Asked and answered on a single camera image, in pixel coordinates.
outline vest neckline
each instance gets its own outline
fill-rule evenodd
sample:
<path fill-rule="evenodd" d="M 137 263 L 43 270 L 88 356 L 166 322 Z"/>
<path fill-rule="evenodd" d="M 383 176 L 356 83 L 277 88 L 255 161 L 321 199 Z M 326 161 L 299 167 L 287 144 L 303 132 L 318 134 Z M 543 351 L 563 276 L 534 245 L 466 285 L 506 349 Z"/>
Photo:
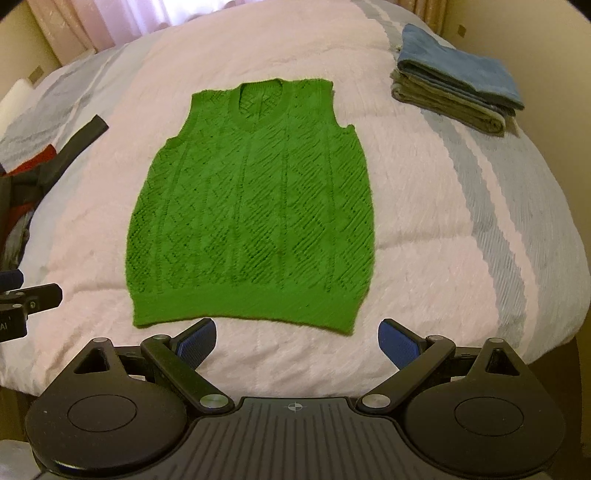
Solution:
<path fill-rule="evenodd" d="M 264 116 L 261 120 L 254 123 L 248 121 L 244 115 L 240 113 L 239 110 L 239 103 L 240 103 L 240 95 L 242 93 L 242 88 L 245 85 L 251 85 L 253 83 L 268 83 L 268 82 L 280 82 L 281 83 L 281 99 L 277 103 L 276 107 L 270 112 L 268 115 Z M 241 128 L 246 131 L 253 132 L 258 130 L 272 121 L 276 120 L 279 116 L 281 116 L 287 106 L 289 105 L 291 100 L 291 83 L 287 82 L 283 79 L 269 79 L 263 80 L 261 82 L 245 82 L 241 83 L 238 87 L 234 88 L 234 90 L 230 93 L 230 101 L 229 101 L 229 110 L 230 110 L 230 117 L 234 120 L 236 124 L 238 124 Z"/>

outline green knitted vest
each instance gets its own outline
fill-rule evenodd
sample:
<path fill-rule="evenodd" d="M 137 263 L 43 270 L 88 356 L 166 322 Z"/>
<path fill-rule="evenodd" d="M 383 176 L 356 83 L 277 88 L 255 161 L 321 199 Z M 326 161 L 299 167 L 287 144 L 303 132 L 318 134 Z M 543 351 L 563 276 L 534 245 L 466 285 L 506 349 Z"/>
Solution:
<path fill-rule="evenodd" d="M 281 79 L 193 95 L 131 218 L 134 324 L 272 319 L 351 333 L 374 264 L 355 127 L 332 82 Z"/>

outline folded towel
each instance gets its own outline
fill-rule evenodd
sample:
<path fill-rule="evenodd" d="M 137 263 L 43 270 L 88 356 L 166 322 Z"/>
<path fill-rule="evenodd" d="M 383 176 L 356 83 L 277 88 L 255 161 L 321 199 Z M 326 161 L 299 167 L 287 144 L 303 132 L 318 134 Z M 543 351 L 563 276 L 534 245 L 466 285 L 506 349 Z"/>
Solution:
<path fill-rule="evenodd" d="M 392 78 L 395 80 L 392 96 L 396 100 L 449 116 L 486 134 L 502 137 L 505 133 L 503 115 L 491 108 L 478 102 L 469 102 L 451 92 L 434 88 L 428 82 L 406 76 L 396 70 L 392 73 Z"/>
<path fill-rule="evenodd" d="M 464 100 L 496 106 L 504 115 L 524 108 L 511 74 L 499 60 L 443 47 L 415 25 L 402 31 L 398 70 Z"/>

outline red cloth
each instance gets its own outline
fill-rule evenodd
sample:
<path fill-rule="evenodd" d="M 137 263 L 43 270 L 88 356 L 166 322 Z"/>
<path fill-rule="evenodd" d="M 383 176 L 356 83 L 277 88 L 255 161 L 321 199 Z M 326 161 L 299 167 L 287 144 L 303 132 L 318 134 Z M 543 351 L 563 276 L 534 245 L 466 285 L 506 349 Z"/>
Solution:
<path fill-rule="evenodd" d="M 43 149 L 42 152 L 38 153 L 30 160 L 27 160 L 25 163 L 22 163 L 14 170 L 8 172 L 6 176 L 11 177 L 13 175 L 17 175 L 19 173 L 32 170 L 36 166 L 45 163 L 46 161 L 52 160 L 56 155 L 57 151 L 55 147 L 53 145 L 48 145 Z M 23 205 L 17 205 L 10 208 L 10 210 L 8 211 L 6 225 L 4 227 L 4 238 L 2 238 L 2 248 L 4 248 L 4 243 L 6 243 L 6 238 L 8 237 L 8 234 L 12 232 L 12 229 L 17 224 L 19 219 L 33 208 L 35 208 L 34 202 L 25 203 Z"/>
<path fill-rule="evenodd" d="M 12 175 L 17 175 L 18 173 L 32 170 L 39 164 L 52 160 L 56 155 L 56 148 L 53 145 L 48 145 L 45 147 L 45 149 L 43 149 L 42 152 L 35 155 L 32 159 L 27 160 L 25 163 L 19 165 L 14 170 L 8 172 L 7 176 L 11 177 Z"/>

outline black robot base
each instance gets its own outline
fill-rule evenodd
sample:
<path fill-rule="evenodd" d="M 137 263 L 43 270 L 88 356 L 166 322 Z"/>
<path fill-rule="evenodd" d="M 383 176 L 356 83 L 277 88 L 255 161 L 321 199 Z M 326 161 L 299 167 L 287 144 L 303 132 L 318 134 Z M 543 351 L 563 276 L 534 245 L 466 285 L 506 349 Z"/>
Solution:
<path fill-rule="evenodd" d="M 500 338 L 456 347 L 385 319 L 378 343 L 400 370 L 360 398 L 238 405 L 195 372 L 215 343 L 211 319 L 89 342 L 27 414 L 38 478 L 537 479 L 563 441 L 560 410 Z"/>

